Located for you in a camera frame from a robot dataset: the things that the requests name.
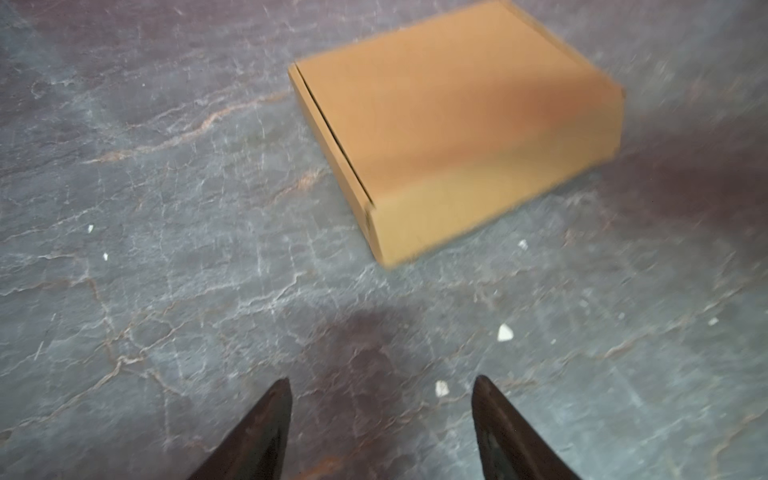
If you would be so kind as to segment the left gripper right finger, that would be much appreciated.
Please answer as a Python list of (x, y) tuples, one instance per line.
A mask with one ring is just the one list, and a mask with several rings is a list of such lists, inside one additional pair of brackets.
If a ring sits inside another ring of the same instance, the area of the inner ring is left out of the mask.
[(475, 379), (471, 406), (486, 479), (579, 480), (485, 375)]

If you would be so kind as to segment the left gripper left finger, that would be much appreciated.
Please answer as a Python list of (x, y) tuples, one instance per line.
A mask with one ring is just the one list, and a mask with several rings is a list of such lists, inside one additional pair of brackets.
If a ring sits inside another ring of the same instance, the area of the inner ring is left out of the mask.
[(292, 406), (289, 379), (278, 379), (188, 479), (280, 479)]

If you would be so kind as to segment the brown cardboard box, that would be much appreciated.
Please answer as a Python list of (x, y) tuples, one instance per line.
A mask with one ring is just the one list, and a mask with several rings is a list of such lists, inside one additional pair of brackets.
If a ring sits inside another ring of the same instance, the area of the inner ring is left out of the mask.
[(507, 1), (294, 62), (375, 259), (410, 260), (612, 158), (625, 93)]

